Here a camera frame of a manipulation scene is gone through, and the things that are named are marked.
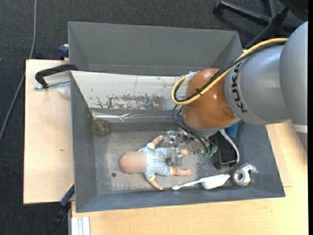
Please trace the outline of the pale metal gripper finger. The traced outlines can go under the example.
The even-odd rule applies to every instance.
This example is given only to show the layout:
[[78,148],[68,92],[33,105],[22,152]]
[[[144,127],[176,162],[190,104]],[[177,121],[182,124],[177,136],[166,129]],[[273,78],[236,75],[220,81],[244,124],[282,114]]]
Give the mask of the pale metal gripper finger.
[[179,147],[181,145],[182,132],[170,130],[166,135],[166,143],[170,147]]
[[166,159],[166,163],[170,166],[181,166],[183,157],[184,155],[181,153],[178,147],[171,147],[170,155]]

